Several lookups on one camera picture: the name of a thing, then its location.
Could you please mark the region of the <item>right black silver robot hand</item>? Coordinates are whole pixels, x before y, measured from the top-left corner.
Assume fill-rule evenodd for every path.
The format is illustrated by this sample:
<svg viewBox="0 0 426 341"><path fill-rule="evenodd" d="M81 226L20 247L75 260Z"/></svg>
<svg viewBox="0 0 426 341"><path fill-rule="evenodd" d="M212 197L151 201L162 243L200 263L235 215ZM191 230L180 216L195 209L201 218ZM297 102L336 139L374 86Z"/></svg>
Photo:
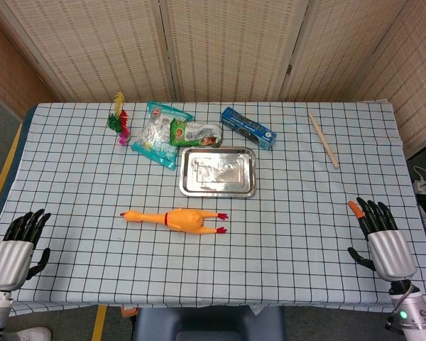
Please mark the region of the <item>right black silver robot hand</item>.
<svg viewBox="0 0 426 341"><path fill-rule="evenodd" d="M353 247L349 247L348 253L352 259L375 271L384 281L410 280L416 274L417 267L390 209L382 202L365 201L360 197L355 202L348 202L348 206L358 220L370 254L365 259Z"/></svg>

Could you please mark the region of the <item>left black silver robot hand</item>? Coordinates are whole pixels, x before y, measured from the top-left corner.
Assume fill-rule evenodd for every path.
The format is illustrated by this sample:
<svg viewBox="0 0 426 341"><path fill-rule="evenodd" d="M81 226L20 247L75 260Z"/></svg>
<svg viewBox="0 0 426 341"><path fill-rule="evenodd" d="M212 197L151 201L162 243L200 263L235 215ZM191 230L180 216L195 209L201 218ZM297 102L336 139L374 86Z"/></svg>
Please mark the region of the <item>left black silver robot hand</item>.
<svg viewBox="0 0 426 341"><path fill-rule="evenodd" d="M0 291L12 292L39 274L50 258L50 248L43 250L40 261L31 266L33 253L51 214L44 209L16 218L0 242Z"/></svg>

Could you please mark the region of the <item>orange rubber chicken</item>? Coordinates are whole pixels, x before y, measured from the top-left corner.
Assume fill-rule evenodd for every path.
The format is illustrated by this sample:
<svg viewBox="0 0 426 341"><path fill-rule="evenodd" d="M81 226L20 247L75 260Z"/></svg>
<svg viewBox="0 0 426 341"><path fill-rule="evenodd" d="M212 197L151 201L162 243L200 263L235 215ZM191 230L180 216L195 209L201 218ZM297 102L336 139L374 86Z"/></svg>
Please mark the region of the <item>orange rubber chicken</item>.
<svg viewBox="0 0 426 341"><path fill-rule="evenodd" d="M121 212L120 216L128 222L152 222L164 224L168 229L189 234L226 234L225 227L208 228L204 226L206 218L228 219L227 213L198 209L178 208L163 214L146 214L135 210Z"/></svg>

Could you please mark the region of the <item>stainless steel tray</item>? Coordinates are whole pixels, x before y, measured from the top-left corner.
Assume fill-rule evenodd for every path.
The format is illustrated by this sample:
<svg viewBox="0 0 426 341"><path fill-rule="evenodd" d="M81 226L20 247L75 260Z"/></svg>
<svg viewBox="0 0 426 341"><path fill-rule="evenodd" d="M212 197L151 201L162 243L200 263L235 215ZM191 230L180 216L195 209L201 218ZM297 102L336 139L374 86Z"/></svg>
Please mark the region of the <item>stainless steel tray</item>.
<svg viewBox="0 0 426 341"><path fill-rule="evenodd" d="M186 148L179 187L188 197L251 197L257 188L256 155L246 147Z"/></svg>

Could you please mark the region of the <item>white shoe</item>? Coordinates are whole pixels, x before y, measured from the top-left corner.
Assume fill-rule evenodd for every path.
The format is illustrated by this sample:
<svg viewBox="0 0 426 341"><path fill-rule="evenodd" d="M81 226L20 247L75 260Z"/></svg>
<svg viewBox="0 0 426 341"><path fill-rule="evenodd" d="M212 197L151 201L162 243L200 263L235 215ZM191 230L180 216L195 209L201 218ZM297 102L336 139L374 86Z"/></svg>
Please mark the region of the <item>white shoe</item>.
<svg viewBox="0 0 426 341"><path fill-rule="evenodd" d="M5 332L1 341L51 341L52 333L46 327L34 327L17 332Z"/></svg>

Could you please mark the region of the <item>checked white tablecloth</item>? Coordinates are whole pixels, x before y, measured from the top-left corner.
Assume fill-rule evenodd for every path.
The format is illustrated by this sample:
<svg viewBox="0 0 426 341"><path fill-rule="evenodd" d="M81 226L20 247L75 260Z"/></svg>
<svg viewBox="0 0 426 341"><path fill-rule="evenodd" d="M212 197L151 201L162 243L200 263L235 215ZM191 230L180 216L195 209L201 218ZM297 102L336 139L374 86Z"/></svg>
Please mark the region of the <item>checked white tablecloth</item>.
<svg viewBox="0 0 426 341"><path fill-rule="evenodd" d="M239 102L236 111L277 134L254 147L256 192L188 197L171 170L118 143L111 103L42 103L23 128L17 173L0 211L0 241L18 216L51 214L34 253L46 268L13 293L24 312L81 303L135 306L318 305L387 310L389 285L355 264L368 256L348 202L389 206L426 298L426 235L387 102ZM336 169L308 114L339 162ZM226 234L189 234L128 222L121 212L178 208Z"/></svg>

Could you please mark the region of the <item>wooden stick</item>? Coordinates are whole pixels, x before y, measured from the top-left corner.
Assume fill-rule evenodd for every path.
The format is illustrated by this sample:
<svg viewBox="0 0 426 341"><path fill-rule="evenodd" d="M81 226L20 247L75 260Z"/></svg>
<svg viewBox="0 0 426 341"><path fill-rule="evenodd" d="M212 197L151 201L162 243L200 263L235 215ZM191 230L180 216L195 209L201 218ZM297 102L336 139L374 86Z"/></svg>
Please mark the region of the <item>wooden stick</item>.
<svg viewBox="0 0 426 341"><path fill-rule="evenodd" d="M335 157L332 149L330 148L330 145L328 144L326 138L324 137L324 134L322 132L320 125L317 123L317 120L311 115L311 113L308 114L308 117L310 118L310 121L312 122L312 125L315 128L315 131L317 132L317 135L319 136L319 139L322 142L322 145L324 146L324 150L329 156L330 161L332 162L332 165L336 169L339 169L339 162L337 158Z"/></svg>

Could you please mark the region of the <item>colourful feather shuttlecock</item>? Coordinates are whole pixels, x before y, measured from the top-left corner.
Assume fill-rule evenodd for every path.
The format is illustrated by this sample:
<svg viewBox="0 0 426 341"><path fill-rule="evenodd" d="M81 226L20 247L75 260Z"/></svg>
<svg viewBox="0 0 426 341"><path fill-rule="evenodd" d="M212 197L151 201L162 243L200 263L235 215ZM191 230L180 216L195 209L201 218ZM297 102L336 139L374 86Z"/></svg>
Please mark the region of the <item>colourful feather shuttlecock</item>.
<svg viewBox="0 0 426 341"><path fill-rule="evenodd" d="M122 92L118 92L114 99L114 111L109 114L107 119L107 126L118 134L121 145L126 145L130 139L129 116L123 108L124 104L125 96Z"/></svg>

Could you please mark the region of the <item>teal snack bag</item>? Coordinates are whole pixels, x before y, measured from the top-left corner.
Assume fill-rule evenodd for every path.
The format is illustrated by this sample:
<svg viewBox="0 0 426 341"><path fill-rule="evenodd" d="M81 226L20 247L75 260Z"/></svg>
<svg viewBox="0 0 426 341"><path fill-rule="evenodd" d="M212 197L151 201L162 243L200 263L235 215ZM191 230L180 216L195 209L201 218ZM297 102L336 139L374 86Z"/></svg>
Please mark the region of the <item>teal snack bag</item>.
<svg viewBox="0 0 426 341"><path fill-rule="evenodd" d="M193 121L194 117L187 112L166 104L149 102L148 123L141 130L131 145L131 150L144 155L171 170L177 165L178 147L170 143L170 127L173 122Z"/></svg>

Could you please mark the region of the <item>blue cardboard box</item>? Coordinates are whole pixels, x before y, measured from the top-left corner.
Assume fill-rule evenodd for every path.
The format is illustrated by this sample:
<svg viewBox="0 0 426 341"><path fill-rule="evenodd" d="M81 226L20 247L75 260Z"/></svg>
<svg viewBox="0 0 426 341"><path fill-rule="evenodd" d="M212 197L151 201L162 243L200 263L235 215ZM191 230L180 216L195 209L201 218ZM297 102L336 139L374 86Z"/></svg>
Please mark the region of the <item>blue cardboard box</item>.
<svg viewBox="0 0 426 341"><path fill-rule="evenodd" d="M221 113L221 123L265 150L271 149L277 137L274 131L246 118L231 107Z"/></svg>

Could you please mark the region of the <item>dark blue robot torso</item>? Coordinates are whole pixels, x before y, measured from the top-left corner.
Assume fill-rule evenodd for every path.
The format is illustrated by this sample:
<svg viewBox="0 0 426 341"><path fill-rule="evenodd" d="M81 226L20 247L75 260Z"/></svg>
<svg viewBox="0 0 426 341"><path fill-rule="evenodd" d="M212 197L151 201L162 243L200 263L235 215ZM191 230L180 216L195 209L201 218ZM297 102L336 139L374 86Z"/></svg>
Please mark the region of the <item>dark blue robot torso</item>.
<svg viewBox="0 0 426 341"><path fill-rule="evenodd" d="M283 309L265 307L141 308L132 341L286 341Z"/></svg>

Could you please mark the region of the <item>green snack bag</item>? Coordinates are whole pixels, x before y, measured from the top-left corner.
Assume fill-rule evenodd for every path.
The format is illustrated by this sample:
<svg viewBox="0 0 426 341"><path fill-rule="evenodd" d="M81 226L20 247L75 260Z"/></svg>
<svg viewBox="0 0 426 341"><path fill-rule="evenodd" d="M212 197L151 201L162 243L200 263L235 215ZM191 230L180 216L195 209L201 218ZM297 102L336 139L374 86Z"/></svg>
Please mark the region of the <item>green snack bag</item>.
<svg viewBox="0 0 426 341"><path fill-rule="evenodd" d="M222 128L215 124L200 124L173 119L170 125L172 146L217 147L222 143Z"/></svg>

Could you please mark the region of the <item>beige woven folding screen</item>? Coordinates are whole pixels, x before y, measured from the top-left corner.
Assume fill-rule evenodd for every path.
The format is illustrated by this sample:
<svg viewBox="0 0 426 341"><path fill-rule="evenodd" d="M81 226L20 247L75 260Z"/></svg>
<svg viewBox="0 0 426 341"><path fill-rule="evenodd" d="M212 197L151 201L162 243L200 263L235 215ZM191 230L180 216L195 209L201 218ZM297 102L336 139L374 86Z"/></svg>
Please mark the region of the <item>beige woven folding screen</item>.
<svg viewBox="0 0 426 341"><path fill-rule="evenodd" d="M426 0L0 0L0 101L388 100L426 147Z"/></svg>

